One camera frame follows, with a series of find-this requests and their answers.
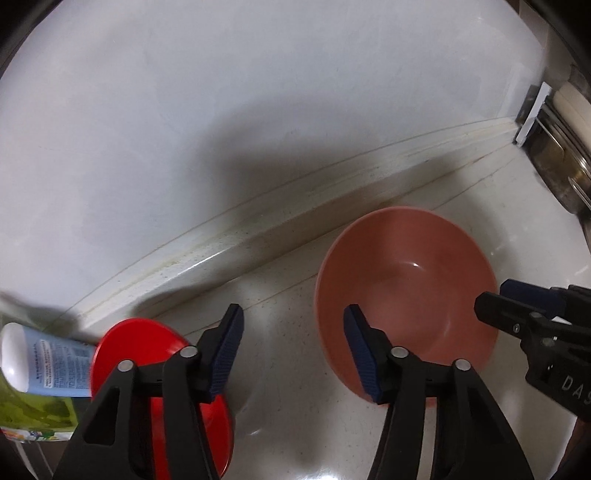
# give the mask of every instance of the blue gripper pad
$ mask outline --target blue gripper pad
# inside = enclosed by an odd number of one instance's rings
[[[392,348],[386,334],[368,325],[359,305],[349,305],[343,312],[343,326],[363,390],[378,404],[384,403],[382,376],[388,369]]]
[[[564,316],[566,302],[556,290],[509,278],[501,284],[499,293],[502,297],[544,310],[544,316],[550,320]]]
[[[231,304],[220,325],[206,330],[197,343],[201,353],[200,369],[207,376],[211,398],[223,391],[244,332],[244,311]]]

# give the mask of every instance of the red plate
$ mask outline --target red plate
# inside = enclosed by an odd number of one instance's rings
[[[113,369],[125,359],[143,366],[164,362],[188,341],[177,332],[149,319],[128,319],[111,328],[99,342],[90,369],[90,390],[96,395]],[[230,463],[234,447],[232,417],[223,395],[211,405],[199,404],[213,462],[222,476]],[[170,480],[164,440],[162,398],[151,399],[152,449],[157,480]]]

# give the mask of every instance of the white wall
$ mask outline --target white wall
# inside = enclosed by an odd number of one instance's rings
[[[0,80],[0,291],[65,310],[258,194],[517,114],[503,0],[64,2]]]

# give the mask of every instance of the blue label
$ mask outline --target blue label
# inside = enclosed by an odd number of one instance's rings
[[[95,347],[24,327],[29,389],[38,395],[90,397],[90,365]]]

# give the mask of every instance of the green package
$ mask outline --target green package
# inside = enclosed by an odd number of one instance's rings
[[[71,398],[14,390],[0,373],[0,427],[41,432],[73,432],[78,425]]]

